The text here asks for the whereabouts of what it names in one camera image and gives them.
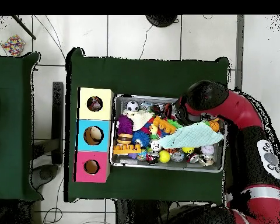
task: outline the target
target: yellow ball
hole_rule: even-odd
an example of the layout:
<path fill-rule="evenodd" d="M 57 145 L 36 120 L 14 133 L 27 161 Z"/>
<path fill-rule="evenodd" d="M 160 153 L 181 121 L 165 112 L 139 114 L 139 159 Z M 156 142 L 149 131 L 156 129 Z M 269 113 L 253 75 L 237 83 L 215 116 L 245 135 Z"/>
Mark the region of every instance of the yellow ball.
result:
<path fill-rule="evenodd" d="M 185 153 L 192 153 L 194 151 L 194 148 L 193 147 L 183 147 L 182 150 Z"/>
<path fill-rule="evenodd" d="M 166 162 L 170 161 L 170 158 L 171 158 L 170 153 L 166 150 L 160 151 L 159 152 L 159 157 L 160 157 L 159 160 L 162 163 L 166 163 Z"/>

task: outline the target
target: purple fuzzy toy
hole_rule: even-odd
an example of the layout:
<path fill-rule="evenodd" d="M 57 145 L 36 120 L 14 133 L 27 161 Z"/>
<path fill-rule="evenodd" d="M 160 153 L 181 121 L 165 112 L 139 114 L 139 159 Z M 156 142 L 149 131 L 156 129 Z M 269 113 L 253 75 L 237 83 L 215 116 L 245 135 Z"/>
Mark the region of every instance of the purple fuzzy toy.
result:
<path fill-rule="evenodd" d="M 133 121 L 126 115 L 120 115 L 118 118 L 119 126 L 117 135 L 120 134 L 133 134 Z"/>

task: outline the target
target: blue object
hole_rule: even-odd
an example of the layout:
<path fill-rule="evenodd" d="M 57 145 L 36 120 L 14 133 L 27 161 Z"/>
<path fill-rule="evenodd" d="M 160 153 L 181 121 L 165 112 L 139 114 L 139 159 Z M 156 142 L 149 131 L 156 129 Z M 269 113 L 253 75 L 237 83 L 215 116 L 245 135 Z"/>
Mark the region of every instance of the blue object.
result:
<path fill-rule="evenodd" d="M 104 134 L 104 138 L 98 145 L 89 145 L 84 141 L 84 132 L 88 127 L 97 126 Z M 108 151 L 108 143 L 110 140 L 109 121 L 99 120 L 79 120 L 79 134 L 78 134 L 78 151 Z"/>

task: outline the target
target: orange toy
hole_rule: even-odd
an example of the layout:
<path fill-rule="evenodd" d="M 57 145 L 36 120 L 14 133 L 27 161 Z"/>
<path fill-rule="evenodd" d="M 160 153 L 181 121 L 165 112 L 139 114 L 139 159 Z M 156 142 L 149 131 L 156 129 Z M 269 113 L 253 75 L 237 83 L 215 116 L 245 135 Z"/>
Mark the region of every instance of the orange toy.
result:
<path fill-rule="evenodd" d="M 113 148 L 114 155 L 124 155 L 130 153 L 141 153 L 141 145 L 136 144 L 135 147 L 133 144 L 123 144 L 123 145 L 115 145 Z"/>
<path fill-rule="evenodd" d="M 161 130 L 164 130 L 165 133 L 173 134 L 176 130 L 175 126 L 171 125 L 171 123 L 166 120 L 161 119 L 159 116 L 155 117 L 153 124 Z"/>
<path fill-rule="evenodd" d="M 213 131 L 218 132 L 220 129 L 220 125 L 218 123 L 219 118 L 209 121 L 209 126 L 212 128 Z"/>

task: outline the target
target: green tabletop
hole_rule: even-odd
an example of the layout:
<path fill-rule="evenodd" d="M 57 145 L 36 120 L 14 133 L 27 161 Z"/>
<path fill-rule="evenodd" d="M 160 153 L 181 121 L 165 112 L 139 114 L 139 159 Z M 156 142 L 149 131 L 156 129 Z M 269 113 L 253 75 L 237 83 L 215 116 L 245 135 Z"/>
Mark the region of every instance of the green tabletop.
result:
<path fill-rule="evenodd" d="M 39 53 L 0 57 L 0 199 L 37 200 L 32 159 L 32 69 Z"/>
<path fill-rule="evenodd" d="M 69 151 L 68 197 L 120 198 L 221 203 L 222 174 L 112 166 L 106 183 L 73 182 L 77 88 L 111 89 L 114 94 L 178 98 L 193 83 L 210 80 L 227 86 L 229 61 L 131 60 L 90 58 L 73 48 L 66 59 L 65 149 Z"/>

